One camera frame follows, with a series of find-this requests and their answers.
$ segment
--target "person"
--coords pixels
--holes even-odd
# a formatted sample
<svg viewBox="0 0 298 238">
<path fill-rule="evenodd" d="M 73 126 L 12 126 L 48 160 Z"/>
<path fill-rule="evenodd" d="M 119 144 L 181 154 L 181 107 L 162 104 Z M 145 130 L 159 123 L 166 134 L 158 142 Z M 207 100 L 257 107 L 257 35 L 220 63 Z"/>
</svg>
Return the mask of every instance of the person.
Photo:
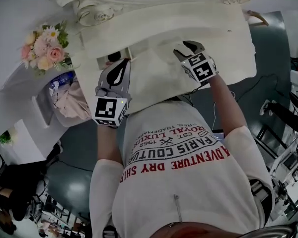
<svg viewBox="0 0 298 238">
<path fill-rule="evenodd" d="M 269 173 L 225 82 L 216 75 L 209 83 L 223 144 L 182 101 L 129 115 L 122 154 L 117 130 L 98 126 L 90 185 L 94 238 L 234 238 L 264 226 L 274 202 Z M 270 195 L 270 207 L 258 204 L 254 181 Z"/>
<path fill-rule="evenodd" d="M 47 229 L 39 229 L 39 236 L 44 238 L 47 237 L 48 235 L 45 233 L 45 231 L 48 231 L 50 233 L 52 233 L 52 236 L 54 238 L 57 238 L 59 236 L 59 232 L 57 228 L 53 228 L 51 226 L 48 226 Z"/>
<path fill-rule="evenodd" d="M 13 235 L 16 230 L 16 226 L 12 222 L 10 214 L 8 214 L 5 210 L 0 211 L 0 228 L 8 235 Z"/>
<path fill-rule="evenodd" d="M 12 217 L 16 221 L 22 221 L 27 216 L 40 182 L 44 185 L 40 186 L 42 188 L 38 196 L 46 191 L 47 179 L 44 175 L 47 165 L 62 151 L 61 142 L 58 141 L 45 161 L 10 165 L 0 176 L 0 227 L 7 234 L 12 235 L 16 230 Z"/>
</svg>

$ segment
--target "white wall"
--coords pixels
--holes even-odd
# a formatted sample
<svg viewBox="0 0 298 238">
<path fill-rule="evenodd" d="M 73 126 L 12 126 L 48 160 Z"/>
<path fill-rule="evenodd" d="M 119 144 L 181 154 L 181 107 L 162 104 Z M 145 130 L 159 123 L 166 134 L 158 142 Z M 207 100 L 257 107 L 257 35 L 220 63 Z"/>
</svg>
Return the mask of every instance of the white wall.
<svg viewBox="0 0 298 238">
<path fill-rule="evenodd" d="M 73 14 L 47 0 L 0 0 L 0 88 L 19 66 L 19 48 L 27 33 L 46 21 Z"/>
<path fill-rule="evenodd" d="M 0 135 L 22 118 L 26 99 L 0 92 Z"/>
<path fill-rule="evenodd" d="M 27 96 L 17 96 L 19 95 L 0 92 L 0 135 L 23 119 L 37 148 L 44 157 L 47 157 L 68 128 L 63 127 L 55 116 L 50 127 L 44 128 L 31 99 Z"/>
<path fill-rule="evenodd" d="M 242 8 L 259 13 L 281 11 L 291 57 L 298 57 L 298 0 L 251 0 L 242 4 Z"/>
<path fill-rule="evenodd" d="M 290 56 L 298 58 L 298 10 L 282 11 L 288 36 Z"/>
</svg>

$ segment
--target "white daisy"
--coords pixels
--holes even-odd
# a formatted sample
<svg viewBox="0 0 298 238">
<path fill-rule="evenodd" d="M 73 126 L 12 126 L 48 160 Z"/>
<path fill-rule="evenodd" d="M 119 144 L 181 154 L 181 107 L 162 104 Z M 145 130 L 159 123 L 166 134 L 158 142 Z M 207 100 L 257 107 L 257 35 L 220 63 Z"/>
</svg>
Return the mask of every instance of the white daisy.
<svg viewBox="0 0 298 238">
<path fill-rule="evenodd" d="M 25 68 L 29 68 L 29 61 L 28 60 L 22 60 L 22 62 L 23 62 L 23 64 L 24 64 L 24 66 L 25 66 Z"/>
<path fill-rule="evenodd" d="M 59 31 L 54 26 L 46 28 L 42 33 L 43 38 L 48 42 L 57 41 L 58 35 Z"/>
<path fill-rule="evenodd" d="M 36 67 L 36 59 L 30 61 L 30 66 L 31 66 L 32 68 Z"/>
</svg>

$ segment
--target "green leaf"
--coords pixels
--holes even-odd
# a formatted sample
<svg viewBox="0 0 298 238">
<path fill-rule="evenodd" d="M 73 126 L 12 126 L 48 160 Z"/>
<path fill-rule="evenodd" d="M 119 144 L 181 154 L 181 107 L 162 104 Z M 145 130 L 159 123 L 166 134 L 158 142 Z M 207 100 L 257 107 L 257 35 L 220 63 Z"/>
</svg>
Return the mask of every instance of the green leaf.
<svg viewBox="0 0 298 238">
<path fill-rule="evenodd" d="M 39 33 L 37 31 L 33 31 L 33 33 L 35 34 L 35 39 L 37 39 L 39 37 Z"/>
<path fill-rule="evenodd" d="M 65 30 L 65 28 L 66 28 L 66 24 L 67 24 L 67 21 L 66 20 L 63 20 L 62 22 L 61 22 L 61 26 L 62 26 L 62 28 Z"/>
<path fill-rule="evenodd" d="M 50 27 L 50 26 L 49 26 L 49 25 L 43 25 L 43 26 L 42 26 L 42 29 L 45 30 L 45 29 L 47 29 L 48 27 Z"/>
<path fill-rule="evenodd" d="M 69 42 L 66 41 L 65 43 L 62 44 L 62 48 L 65 49 L 69 45 Z"/>
<path fill-rule="evenodd" d="M 6 130 L 1 136 L 0 136 L 0 143 L 1 144 L 7 144 L 11 142 L 11 136 L 10 133 Z"/>
<path fill-rule="evenodd" d="M 41 77 L 41 76 L 44 76 L 45 73 L 46 73 L 45 70 L 39 69 L 38 67 L 34 67 L 33 70 L 34 70 L 34 75 L 35 75 L 35 77 Z"/>
<path fill-rule="evenodd" d="M 55 69 L 56 69 L 57 71 L 61 71 L 61 70 L 64 70 L 64 69 L 66 69 L 66 70 L 75 70 L 75 69 L 77 69 L 78 67 L 79 67 L 79 66 L 74 67 L 73 64 L 67 64 L 67 63 L 66 63 L 66 59 L 63 60 L 63 61 L 61 61 L 61 62 L 57 62 L 57 63 L 55 64 Z"/>
<path fill-rule="evenodd" d="M 60 23 L 56 24 L 55 29 L 60 30 L 61 29 L 61 24 Z"/>
</svg>

